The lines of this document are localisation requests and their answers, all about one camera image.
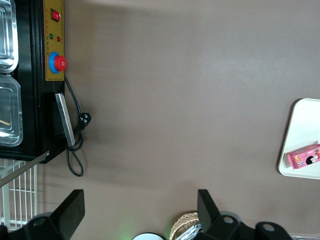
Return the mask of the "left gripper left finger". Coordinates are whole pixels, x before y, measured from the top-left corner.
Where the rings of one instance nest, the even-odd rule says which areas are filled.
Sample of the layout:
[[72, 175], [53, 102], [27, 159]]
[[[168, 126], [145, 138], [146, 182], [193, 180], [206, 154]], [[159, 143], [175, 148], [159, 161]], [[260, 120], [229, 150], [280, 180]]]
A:
[[32, 218], [18, 230], [0, 226], [2, 240], [69, 240], [85, 216], [85, 194], [73, 190], [53, 211]]

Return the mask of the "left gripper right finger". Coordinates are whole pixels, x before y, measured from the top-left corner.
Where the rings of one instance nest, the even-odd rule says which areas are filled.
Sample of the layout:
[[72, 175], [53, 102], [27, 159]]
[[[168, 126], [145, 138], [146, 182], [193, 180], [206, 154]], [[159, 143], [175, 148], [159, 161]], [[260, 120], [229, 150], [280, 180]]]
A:
[[222, 214], [207, 189], [197, 192], [197, 215], [202, 231], [196, 240], [291, 240], [279, 224], [261, 221], [254, 228], [230, 214]]

